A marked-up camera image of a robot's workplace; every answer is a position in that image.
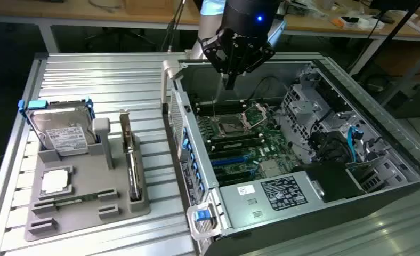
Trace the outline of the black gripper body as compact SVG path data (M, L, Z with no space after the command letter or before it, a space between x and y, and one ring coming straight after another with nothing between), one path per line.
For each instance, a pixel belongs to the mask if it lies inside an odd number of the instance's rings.
M274 53L286 29L283 1L227 1L222 19L224 53Z

